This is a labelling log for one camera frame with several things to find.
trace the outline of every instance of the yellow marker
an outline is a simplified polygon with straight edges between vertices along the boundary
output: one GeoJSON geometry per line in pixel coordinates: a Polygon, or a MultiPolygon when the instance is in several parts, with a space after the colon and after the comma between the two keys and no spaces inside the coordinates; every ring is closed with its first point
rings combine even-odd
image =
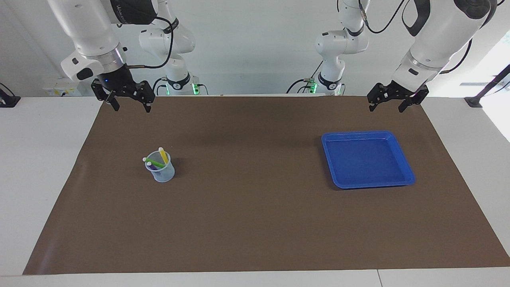
{"type": "Polygon", "coordinates": [[[165,150],[163,148],[159,148],[158,150],[159,150],[161,157],[163,158],[163,161],[165,162],[165,164],[168,164],[168,157],[166,156],[165,150]]]}

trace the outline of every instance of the marker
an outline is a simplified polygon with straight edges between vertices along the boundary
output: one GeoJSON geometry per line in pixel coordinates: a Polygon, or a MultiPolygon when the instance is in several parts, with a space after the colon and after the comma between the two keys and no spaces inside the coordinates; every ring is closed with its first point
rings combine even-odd
{"type": "Polygon", "coordinates": [[[164,164],[161,164],[161,163],[159,163],[159,162],[157,162],[155,160],[152,160],[152,159],[148,159],[146,157],[142,158],[142,160],[143,160],[143,162],[151,162],[153,165],[155,165],[155,166],[157,166],[157,167],[159,167],[161,169],[165,167],[164,164]]]}
{"type": "Polygon", "coordinates": [[[157,171],[157,170],[158,170],[158,168],[157,168],[157,167],[155,167],[155,166],[152,164],[152,162],[148,162],[148,163],[146,163],[146,165],[147,165],[147,167],[148,167],[148,168],[150,168],[150,169],[151,169],[151,170],[153,170],[153,171],[157,171]]]}
{"type": "Polygon", "coordinates": [[[160,155],[163,158],[165,164],[168,164],[168,157],[166,156],[165,150],[163,148],[159,148],[158,151],[160,152],[160,155]]]}

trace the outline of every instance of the green indicator light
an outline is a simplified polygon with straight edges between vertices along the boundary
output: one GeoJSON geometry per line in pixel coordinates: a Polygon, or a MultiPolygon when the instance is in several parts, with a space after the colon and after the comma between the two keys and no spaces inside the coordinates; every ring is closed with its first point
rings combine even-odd
{"type": "Polygon", "coordinates": [[[200,93],[200,89],[198,88],[197,85],[193,84],[193,93],[194,94],[199,94],[200,93]]]}
{"type": "Polygon", "coordinates": [[[310,93],[315,93],[317,91],[317,83],[314,83],[310,88],[310,93]]]}

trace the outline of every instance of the white wall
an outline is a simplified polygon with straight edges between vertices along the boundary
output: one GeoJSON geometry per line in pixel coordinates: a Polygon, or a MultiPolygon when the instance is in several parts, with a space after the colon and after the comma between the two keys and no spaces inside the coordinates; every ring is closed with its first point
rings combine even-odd
{"type": "Polygon", "coordinates": [[[0,0],[0,82],[22,97],[44,95],[43,77],[58,75],[11,9],[0,0]]]}
{"type": "MultiPolygon", "coordinates": [[[[72,42],[53,17],[46,0],[1,1],[28,28],[52,65],[58,66],[72,52],[72,42]]],[[[385,25],[399,2],[373,1],[368,13],[371,26],[379,29],[385,25]]],[[[181,24],[197,38],[196,50],[184,55],[188,67],[214,94],[285,92],[293,81],[309,77],[321,61],[314,48],[316,36],[341,28],[334,0],[173,0],[172,3],[181,24]]],[[[494,19],[476,35],[464,65],[431,83],[431,95],[444,94],[448,86],[458,85],[462,75],[510,30],[509,12],[510,3],[498,8],[494,19]]],[[[129,48],[129,64],[159,64],[139,47],[138,33],[143,28],[124,26],[115,31],[129,48]]],[[[366,94],[376,82],[388,83],[414,41],[399,16],[386,32],[370,37],[370,46],[363,54],[345,56],[347,94],[366,94]]],[[[18,57],[9,58],[11,66],[26,64],[27,51],[19,51],[18,57]]],[[[150,82],[163,76],[158,70],[136,70],[133,74],[136,80],[150,82]]]]}

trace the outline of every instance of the white table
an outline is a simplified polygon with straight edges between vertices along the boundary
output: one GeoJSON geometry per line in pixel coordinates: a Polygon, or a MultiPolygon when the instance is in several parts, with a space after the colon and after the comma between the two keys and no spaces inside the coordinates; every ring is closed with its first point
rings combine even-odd
{"type": "MultiPolygon", "coordinates": [[[[0,286],[510,285],[510,268],[20,276],[100,104],[24,98],[0,109],[0,286]]],[[[423,108],[508,253],[510,143],[463,99],[429,98],[423,108]]]]}

